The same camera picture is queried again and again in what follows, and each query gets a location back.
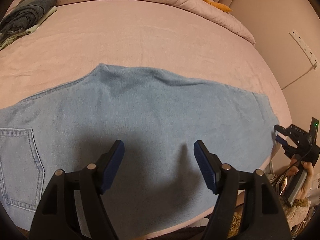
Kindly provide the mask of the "light blue denim pants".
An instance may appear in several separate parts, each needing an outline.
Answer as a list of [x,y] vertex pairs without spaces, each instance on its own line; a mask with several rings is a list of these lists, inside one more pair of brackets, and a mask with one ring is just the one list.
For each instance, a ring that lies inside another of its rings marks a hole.
[[29,229],[56,170],[80,170],[121,140],[125,154],[102,200],[120,239],[142,237],[215,205],[195,141],[253,171],[270,156],[277,123],[263,94],[162,69],[100,64],[1,110],[1,203]]

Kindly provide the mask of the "white power strip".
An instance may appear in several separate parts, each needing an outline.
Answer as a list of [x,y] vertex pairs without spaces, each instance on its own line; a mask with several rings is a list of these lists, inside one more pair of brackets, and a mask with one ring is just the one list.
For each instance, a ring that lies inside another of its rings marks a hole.
[[310,47],[305,43],[302,37],[297,33],[296,30],[291,30],[289,35],[295,40],[295,42],[299,45],[300,49],[306,55],[308,60],[310,61],[311,65],[315,68],[319,67],[319,61],[316,55],[312,52]]

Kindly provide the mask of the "pink bed sheet mattress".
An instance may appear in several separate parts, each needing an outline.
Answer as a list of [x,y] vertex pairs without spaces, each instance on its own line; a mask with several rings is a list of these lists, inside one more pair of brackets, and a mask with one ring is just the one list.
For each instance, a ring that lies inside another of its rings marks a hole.
[[[291,116],[269,66],[246,39],[169,5],[98,0],[58,7],[30,35],[1,51],[1,110],[76,81],[98,65],[162,69],[268,97],[278,124]],[[210,214],[138,238],[181,229]]]

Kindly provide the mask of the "light green folded garment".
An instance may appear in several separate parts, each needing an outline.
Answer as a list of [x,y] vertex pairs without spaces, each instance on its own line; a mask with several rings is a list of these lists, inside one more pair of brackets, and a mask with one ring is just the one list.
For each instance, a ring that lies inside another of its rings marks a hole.
[[1,50],[4,49],[5,47],[7,47],[8,45],[12,44],[14,41],[16,41],[17,39],[25,36],[25,35],[29,35],[32,34],[33,32],[36,31],[36,29],[48,18],[50,17],[53,13],[55,13],[57,11],[57,7],[52,7],[49,9],[49,11],[47,13],[45,13],[45,15],[39,20],[39,22],[37,22],[34,26],[30,27],[29,29],[21,32],[21,33],[17,33],[14,35],[10,35],[9,37],[7,37],[3,42],[1,42]]

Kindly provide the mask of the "dark folded jeans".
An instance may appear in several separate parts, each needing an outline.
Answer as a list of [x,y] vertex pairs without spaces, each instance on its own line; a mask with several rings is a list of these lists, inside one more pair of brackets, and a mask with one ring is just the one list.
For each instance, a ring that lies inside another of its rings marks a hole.
[[34,26],[50,10],[57,0],[21,0],[15,9],[1,22],[1,33],[13,35]]

